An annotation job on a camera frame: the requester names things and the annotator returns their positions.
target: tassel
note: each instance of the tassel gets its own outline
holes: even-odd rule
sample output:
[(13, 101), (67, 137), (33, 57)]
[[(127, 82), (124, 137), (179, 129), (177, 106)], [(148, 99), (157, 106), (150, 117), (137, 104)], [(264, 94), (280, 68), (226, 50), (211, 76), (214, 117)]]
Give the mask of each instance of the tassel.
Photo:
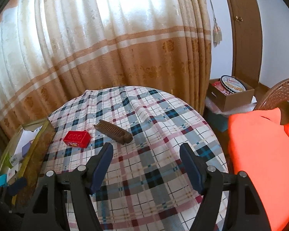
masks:
[(213, 27), (213, 46), (216, 47), (222, 41), (222, 31), (221, 28), (217, 25), (217, 22), (214, 21)]

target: door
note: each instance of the door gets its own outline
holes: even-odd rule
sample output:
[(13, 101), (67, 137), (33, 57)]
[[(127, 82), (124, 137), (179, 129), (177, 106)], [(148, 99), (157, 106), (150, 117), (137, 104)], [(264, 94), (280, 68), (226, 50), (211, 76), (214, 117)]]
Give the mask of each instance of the door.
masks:
[(233, 34), (232, 75), (256, 88), (262, 61), (262, 28), (257, 0), (227, 0)]

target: purple object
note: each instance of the purple object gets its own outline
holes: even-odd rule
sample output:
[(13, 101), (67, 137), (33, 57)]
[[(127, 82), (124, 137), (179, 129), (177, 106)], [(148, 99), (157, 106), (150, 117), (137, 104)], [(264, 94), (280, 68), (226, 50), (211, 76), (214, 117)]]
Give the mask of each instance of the purple object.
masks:
[(28, 142), (25, 146), (22, 147), (22, 158), (25, 158), (29, 148), (31, 146), (31, 142)]

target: tablecloth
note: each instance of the tablecloth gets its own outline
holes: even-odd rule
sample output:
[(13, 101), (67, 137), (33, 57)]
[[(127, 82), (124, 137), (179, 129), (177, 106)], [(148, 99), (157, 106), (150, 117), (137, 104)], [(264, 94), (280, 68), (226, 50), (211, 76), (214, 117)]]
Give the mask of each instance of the tablecloth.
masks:
[[(100, 119), (133, 134), (121, 145), (94, 129)], [(104, 230), (189, 230), (202, 197), (191, 186), (179, 157), (187, 142), (208, 165), (227, 172), (216, 136), (192, 107), (175, 96), (146, 87), (124, 86), (87, 90), (49, 116), (57, 133), (45, 156), (40, 176), (74, 170), (98, 154), (105, 142), (113, 160), (101, 189), (91, 196)], [(69, 130), (86, 130), (92, 139), (85, 149), (66, 146)], [(70, 192), (66, 208), (71, 230), (78, 230)], [(215, 230), (221, 230), (227, 209), (221, 198)]]

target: orange garment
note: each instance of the orange garment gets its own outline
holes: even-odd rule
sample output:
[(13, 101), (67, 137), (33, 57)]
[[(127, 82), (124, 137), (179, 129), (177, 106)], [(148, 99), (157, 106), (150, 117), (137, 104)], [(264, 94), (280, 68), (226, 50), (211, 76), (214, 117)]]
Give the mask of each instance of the orange garment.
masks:
[(280, 122), (279, 108), (232, 115), (228, 122), (234, 172), (248, 173), (272, 231), (289, 222), (289, 124)]

